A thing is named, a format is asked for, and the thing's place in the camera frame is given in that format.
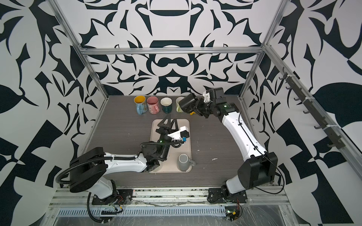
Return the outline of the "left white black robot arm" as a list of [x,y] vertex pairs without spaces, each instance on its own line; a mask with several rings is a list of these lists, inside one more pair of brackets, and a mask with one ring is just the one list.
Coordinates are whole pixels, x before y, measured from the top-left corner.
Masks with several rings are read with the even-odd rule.
[[171,147],[180,148],[189,138],[189,128],[179,127],[178,121],[169,115],[161,120],[155,131],[160,135],[159,139],[141,143],[141,151],[135,155],[106,153],[102,147],[96,147],[72,160],[67,172],[70,192],[88,191],[101,200],[114,198],[116,185],[106,179],[106,175],[151,172],[167,160]]

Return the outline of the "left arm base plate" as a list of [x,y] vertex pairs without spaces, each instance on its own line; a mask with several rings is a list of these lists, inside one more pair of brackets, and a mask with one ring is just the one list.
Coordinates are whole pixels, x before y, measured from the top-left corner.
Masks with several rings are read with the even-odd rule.
[[133,199],[133,189],[118,189],[115,195],[111,195],[108,198],[100,199],[96,195],[93,195],[92,205],[124,205],[129,203]]

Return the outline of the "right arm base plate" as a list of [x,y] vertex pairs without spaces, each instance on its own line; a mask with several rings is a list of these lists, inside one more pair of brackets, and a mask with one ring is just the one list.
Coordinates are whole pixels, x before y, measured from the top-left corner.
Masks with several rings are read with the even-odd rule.
[[207,201],[209,203],[246,203],[247,195],[245,191],[230,194],[225,186],[221,188],[209,188]]

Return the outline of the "light green mug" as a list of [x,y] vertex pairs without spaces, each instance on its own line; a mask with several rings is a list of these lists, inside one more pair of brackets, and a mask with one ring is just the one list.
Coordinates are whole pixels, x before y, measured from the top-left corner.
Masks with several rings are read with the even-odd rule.
[[184,97],[178,97],[178,98],[176,99],[176,112],[178,112],[178,113],[182,113],[182,112],[183,112],[183,110],[182,110],[181,107],[180,107],[180,101],[183,100],[183,99],[184,99]]

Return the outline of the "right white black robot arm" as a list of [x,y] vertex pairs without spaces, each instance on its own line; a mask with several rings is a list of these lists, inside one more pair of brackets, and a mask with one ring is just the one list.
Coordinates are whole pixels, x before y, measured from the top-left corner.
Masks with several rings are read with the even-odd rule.
[[245,190],[273,182],[277,171],[278,157],[268,153],[260,145],[252,132],[244,123],[239,109],[234,103],[205,101],[201,98],[196,102],[196,110],[200,116],[217,117],[227,128],[240,149],[243,163],[237,175],[225,182],[222,189],[226,195],[233,195]]

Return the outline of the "black mug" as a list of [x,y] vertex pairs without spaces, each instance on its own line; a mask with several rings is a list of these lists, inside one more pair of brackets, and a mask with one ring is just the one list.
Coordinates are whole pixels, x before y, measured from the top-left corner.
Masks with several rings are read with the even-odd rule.
[[195,103],[197,102],[198,98],[194,93],[190,93],[188,96],[180,100],[179,106],[181,110],[187,114],[191,114],[194,110]]

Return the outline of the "grey mug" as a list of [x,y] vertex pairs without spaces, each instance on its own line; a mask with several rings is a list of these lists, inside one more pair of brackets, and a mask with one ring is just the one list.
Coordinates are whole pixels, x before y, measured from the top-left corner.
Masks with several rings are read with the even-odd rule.
[[178,157],[178,169],[181,172],[189,172],[193,166],[196,165],[196,162],[191,160],[186,154],[181,154]]

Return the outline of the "blue butterfly mug yellow inside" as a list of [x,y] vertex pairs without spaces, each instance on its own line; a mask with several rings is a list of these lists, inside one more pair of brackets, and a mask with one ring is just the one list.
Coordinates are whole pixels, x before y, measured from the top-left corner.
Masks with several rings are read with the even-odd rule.
[[136,96],[134,98],[134,103],[136,104],[136,111],[138,115],[142,115],[148,111],[145,96]]

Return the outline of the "dark green mug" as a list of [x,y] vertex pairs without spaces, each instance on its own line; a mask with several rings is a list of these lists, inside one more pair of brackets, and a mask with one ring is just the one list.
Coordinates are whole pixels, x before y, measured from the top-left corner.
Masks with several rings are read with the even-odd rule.
[[168,97],[162,98],[160,101],[160,104],[161,104],[162,111],[165,114],[170,114],[172,112],[173,100],[171,98],[168,98]]

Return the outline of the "pink ghost print mug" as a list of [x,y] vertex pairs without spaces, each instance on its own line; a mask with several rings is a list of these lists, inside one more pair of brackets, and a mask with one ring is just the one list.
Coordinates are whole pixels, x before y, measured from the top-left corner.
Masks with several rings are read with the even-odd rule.
[[159,105],[159,99],[156,96],[147,98],[148,110],[152,115],[156,115],[160,112],[161,107]]

